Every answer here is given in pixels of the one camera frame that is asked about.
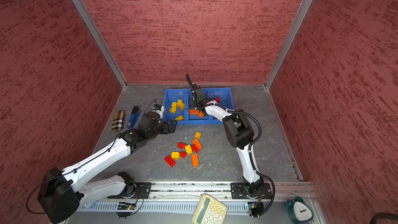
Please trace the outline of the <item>red lego small bottom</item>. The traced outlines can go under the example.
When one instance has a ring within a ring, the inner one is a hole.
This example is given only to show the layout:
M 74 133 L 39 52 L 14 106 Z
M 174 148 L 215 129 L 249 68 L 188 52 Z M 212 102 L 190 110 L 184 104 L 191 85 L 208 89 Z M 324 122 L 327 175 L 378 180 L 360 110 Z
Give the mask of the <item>red lego small bottom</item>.
M 180 156 L 185 159 L 187 157 L 187 153 L 182 151 L 180 152 Z

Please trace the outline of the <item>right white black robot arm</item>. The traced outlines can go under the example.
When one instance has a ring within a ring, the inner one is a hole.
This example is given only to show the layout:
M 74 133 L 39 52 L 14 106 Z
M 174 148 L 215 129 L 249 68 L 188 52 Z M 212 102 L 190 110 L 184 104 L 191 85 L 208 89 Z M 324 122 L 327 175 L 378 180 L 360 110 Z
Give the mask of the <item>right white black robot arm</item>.
M 191 105 L 198 111 L 221 121 L 229 143 L 237 150 L 243 168 L 245 194 L 250 198 L 260 195 L 264 180 L 260 176 L 252 147 L 261 137 L 259 121 L 243 110 L 231 110 L 207 97 L 202 88 L 189 83 L 193 99 Z

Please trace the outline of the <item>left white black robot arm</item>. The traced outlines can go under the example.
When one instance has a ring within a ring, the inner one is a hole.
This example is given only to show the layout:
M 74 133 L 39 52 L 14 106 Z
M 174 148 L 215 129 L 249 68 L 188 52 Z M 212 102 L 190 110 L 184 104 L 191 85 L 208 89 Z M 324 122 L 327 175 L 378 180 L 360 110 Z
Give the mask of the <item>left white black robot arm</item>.
M 53 224 L 58 224 L 79 207 L 97 200 L 113 196 L 137 197 L 135 180 L 126 172 L 95 182 L 91 179 L 158 135 L 174 133 L 176 126 L 176 120 L 164 121 L 157 112 L 145 113 L 137 128 L 119 133 L 100 151 L 63 170 L 53 168 L 48 171 L 37 197 L 45 214 Z

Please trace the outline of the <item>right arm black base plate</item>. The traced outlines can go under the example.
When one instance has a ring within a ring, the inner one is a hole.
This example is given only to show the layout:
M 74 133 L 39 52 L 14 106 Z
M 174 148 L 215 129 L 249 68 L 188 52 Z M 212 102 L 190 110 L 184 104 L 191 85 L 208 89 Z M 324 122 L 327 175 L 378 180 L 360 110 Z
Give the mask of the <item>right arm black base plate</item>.
M 249 183 L 230 183 L 232 199 L 270 200 L 272 191 L 269 183 L 250 185 Z

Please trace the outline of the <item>red lego long bottom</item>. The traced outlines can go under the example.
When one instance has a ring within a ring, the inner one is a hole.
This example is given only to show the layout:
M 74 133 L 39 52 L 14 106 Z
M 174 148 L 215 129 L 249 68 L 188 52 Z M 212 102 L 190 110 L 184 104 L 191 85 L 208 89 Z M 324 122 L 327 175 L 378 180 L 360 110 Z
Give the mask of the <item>red lego long bottom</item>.
M 171 156 L 166 156 L 164 158 L 164 161 L 171 167 L 173 168 L 176 165 L 176 161 L 171 157 Z

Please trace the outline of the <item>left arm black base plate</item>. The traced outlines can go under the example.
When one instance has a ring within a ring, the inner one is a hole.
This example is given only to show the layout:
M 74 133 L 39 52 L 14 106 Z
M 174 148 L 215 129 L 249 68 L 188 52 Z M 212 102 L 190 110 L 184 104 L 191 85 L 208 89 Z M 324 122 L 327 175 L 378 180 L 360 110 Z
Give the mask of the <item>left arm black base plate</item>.
M 149 182 L 135 182 L 128 183 L 122 192 L 115 196 L 109 196 L 108 199 L 148 199 L 151 191 L 152 183 Z

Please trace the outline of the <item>yellow lego long slanted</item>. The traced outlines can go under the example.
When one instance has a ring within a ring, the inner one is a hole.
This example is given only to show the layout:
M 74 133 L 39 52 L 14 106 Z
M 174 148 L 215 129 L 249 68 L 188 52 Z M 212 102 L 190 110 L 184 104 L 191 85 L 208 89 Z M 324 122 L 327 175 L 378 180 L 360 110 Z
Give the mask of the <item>yellow lego long slanted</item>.
M 180 116 L 176 117 L 174 120 L 176 120 L 176 121 L 182 121 L 182 120 L 184 120 L 184 116 L 183 116 L 183 115 L 180 115 Z

